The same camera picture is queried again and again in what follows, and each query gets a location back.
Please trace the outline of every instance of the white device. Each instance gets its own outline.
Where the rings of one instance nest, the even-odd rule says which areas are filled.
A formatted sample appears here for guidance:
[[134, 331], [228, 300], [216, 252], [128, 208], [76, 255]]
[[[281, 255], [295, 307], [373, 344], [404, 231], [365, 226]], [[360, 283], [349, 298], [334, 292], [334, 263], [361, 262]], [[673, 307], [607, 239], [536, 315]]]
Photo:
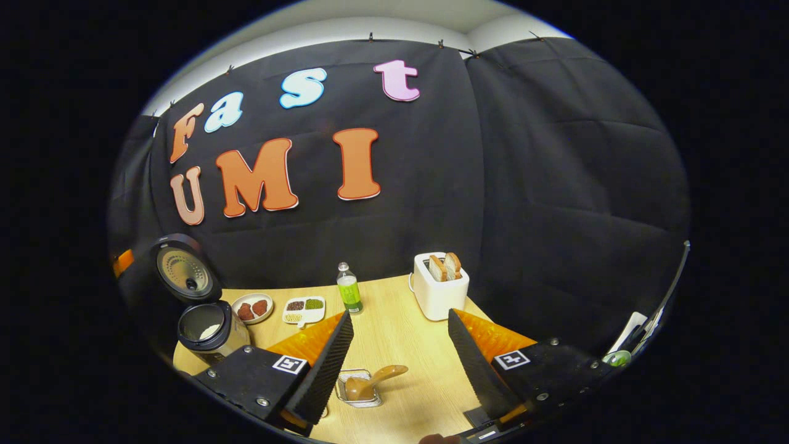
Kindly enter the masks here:
[[442, 321], [449, 318], [449, 310], [466, 307], [466, 293], [469, 291], [469, 275], [461, 267], [460, 279], [439, 282], [428, 271], [430, 255], [434, 254], [443, 261], [446, 253], [423, 253], [413, 257], [413, 287], [411, 291], [417, 297], [419, 307], [427, 319]]

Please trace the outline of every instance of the green object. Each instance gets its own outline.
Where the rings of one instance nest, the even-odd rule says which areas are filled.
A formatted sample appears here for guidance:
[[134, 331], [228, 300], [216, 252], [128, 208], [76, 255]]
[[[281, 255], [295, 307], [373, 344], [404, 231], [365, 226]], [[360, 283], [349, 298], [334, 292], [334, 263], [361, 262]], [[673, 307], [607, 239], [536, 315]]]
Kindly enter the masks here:
[[361, 295], [359, 294], [359, 284], [356, 282], [356, 275], [350, 272], [348, 264], [340, 262], [337, 267], [340, 270], [337, 275], [337, 287], [340, 290], [342, 303], [350, 313], [358, 313], [362, 309]]
[[320, 299], [307, 299], [307, 305], [305, 305], [307, 310], [312, 310], [316, 308], [323, 308], [323, 302]]
[[631, 359], [633, 359], [633, 357], [630, 352], [627, 350], [619, 350], [618, 352], [606, 355], [603, 358], [603, 362], [612, 367], [622, 367], [627, 365]]

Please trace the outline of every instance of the water bottle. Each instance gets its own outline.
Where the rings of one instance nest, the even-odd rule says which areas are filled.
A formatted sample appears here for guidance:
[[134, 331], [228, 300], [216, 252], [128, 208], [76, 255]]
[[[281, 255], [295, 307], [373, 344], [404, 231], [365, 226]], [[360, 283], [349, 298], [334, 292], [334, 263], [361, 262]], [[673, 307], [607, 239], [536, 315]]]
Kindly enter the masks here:
[[340, 289], [342, 303], [350, 313], [359, 313], [362, 306], [356, 275], [350, 272], [348, 264], [345, 262], [340, 262], [337, 269], [340, 271], [340, 274], [337, 275], [337, 286]]

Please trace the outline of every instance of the blue letter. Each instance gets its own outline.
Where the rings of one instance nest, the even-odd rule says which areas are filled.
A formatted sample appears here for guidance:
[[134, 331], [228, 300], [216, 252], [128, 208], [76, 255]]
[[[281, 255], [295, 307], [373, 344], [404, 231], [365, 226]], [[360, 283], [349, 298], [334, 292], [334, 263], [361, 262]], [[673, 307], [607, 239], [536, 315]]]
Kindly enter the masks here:
[[241, 117], [241, 99], [243, 98], [244, 94], [236, 91], [214, 103], [214, 106], [211, 107], [212, 114], [205, 121], [205, 132], [213, 133], [220, 126], [233, 125]]
[[301, 70], [292, 73], [282, 81], [282, 94], [279, 104], [283, 108], [305, 107], [315, 102], [323, 95], [323, 84], [326, 80], [326, 71], [323, 68]]

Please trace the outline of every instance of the white plate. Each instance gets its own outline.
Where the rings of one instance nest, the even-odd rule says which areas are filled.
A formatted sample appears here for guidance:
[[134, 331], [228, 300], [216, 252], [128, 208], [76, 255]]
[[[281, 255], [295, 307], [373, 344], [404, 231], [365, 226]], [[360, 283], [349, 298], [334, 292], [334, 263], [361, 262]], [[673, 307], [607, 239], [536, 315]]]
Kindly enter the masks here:
[[[290, 303], [302, 301], [306, 305], [307, 299], [318, 299], [320, 302], [323, 303], [323, 307], [311, 308], [309, 310], [307, 310], [306, 308], [302, 308], [301, 310], [288, 310], [288, 306], [290, 305]], [[288, 321], [287, 316], [289, 314], [298, 314], [301, 316], [301, 319], [298, 321]], [[288, 324], [298, 324], [298, 328], [303, 329], [306, 324], [312, 324], [315, 322], [322, 321], [323, 316], [325, 315], [326, 315], [326, 299], [324, 299], [323, 296], [305, 296], [301, 298], [288, 299], [288, 302], [285, 303], [285, 309], [282, 311], [282, 321]]]
[[258, 316], [253, 311], [252, 314], [255, 314], [255, 318], [250, 320], [250, 321], [243, 321], [242, 320], [242, 322], [244, 322], [246, 325], [251, 325], [251, 324], [256, 324], [256, 323], [258, 323], [260, 321], [263, 321], [265, 318], [268, 318], [269, 316], [271, 316], [271, 313], [274, 311], [274, 301], [271, 299], [271, 297], [269, 295], [265, 295], [263, 293], [252, 293], [252, 294], [249, 294], [249, 295], [243, 295], [242, 297], [238, 298], [236, 300], [236, 302], [234, 302], [233, 305], [232, 305], [233, 312], [235, 312], [235, 314], [238, 314], [238, 309], [241, 308], [241, 305], [243, 303], [248, 303], [249, 305], [255, 305], [256, 302], [258, 302], [258, 301], [260, 301], [262, 299], [265, 299], [268, 302], [267, 307], [266, 307], [267, 308], [266, 312], [263, 313], [261, 316]]

